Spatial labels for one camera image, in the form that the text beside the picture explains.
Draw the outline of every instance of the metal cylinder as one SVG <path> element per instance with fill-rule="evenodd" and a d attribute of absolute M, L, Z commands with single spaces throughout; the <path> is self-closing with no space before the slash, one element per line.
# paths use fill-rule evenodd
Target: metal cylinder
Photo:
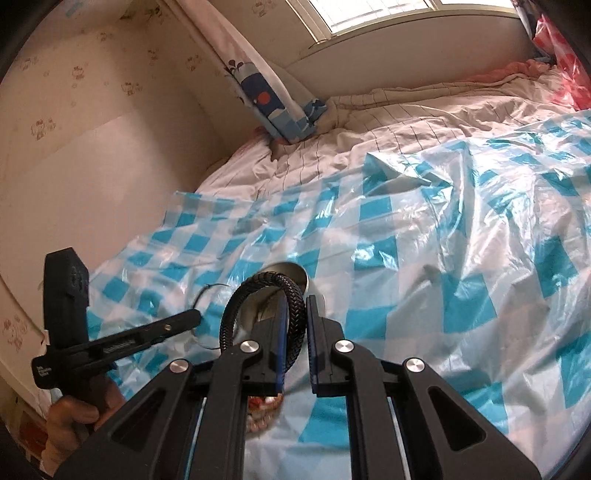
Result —
<path fill-rule="evenodd" d="M 316 296 L 318 313 L 321 316 L 324 315 L 324 297 L 316 290 L 303 267 L 293 262 L 277 262 L 267 265 L 256 273 L 262 272 L 276 272 L 290 277 L 298 285 L 304 298 L 309 295 Z M 255 322 L 275 315 L 280 290 L 279 287 L 265 287 L 245 300 L 238 314 L 234 343 L 249 338 Z"/>

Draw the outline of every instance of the window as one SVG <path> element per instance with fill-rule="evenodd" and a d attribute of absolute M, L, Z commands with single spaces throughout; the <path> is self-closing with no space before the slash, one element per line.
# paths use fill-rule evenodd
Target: window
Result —
<path fill-rule="evenodd" d="M 287 0 L 316 40 L 389 17 L 466 8 L 513 10 L 511 0 Z"/>

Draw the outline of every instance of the hand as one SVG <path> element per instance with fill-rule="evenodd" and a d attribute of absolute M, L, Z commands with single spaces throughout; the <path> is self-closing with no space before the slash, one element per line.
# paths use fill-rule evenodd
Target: hand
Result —
<path fill-rule="evenodd" d="M 53 404 L 47 415 L 47 442 L 41 454 L 43 468 L 53 476 L 61 463 L 80 447 L 74 424 L 94 424 L 100 428 L 125 403 L 125 398 L 111 380 L 107 380 L 105 401 L 109 409 L 99 415 L 98 409 L 82 400 L 66 395 Z"/>

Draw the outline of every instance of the metal screw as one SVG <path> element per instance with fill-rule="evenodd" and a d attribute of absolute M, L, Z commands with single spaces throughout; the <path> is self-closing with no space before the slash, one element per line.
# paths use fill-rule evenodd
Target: metal screw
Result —
<path fill-rule="evenodd" d="M 173 360 L 170 364 L 170 371 L 174 374 L 181 374 L 187 371 L 187 368 L 189 368 L 189 362 L 182 358 L 180 360 Z"/>
<path fill-rule="evenodd" d="M 407 368 L 413 373 L 419 373 L 425 370 L 425 362 L 420 358 L 410 358 L 406 363 Z"/>
<path fill-rule="evenodd" d="M 338 352 L 349 353 L 355 345 L 349 340 L 339 340 L 335 343 L 335 348 Z"/>
<path fill-rule="evenodd" d="M 254 353 L 258 350 L 259 344 L 254 340 L 246 340 L 240 344 L 240 350 L 244 353 Z"/>

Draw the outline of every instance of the white bedsheet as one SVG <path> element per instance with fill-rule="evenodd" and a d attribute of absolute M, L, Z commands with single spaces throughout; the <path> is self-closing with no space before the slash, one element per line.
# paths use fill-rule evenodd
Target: white bedsheet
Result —
<path fill-rule="evenodd" d="M 496 83 L 439 83 L 330 98 L 317 122 L 320 135 L 278 145 L 259 133 L 197 192 L 256 199 L 358 166 L 371 151 L 411 154 L 454 138 L 503 135 L 573 112 L 566 103 L 551 103 L 561 78 L 554 67 L 538 78 L 513 74 Z"/>

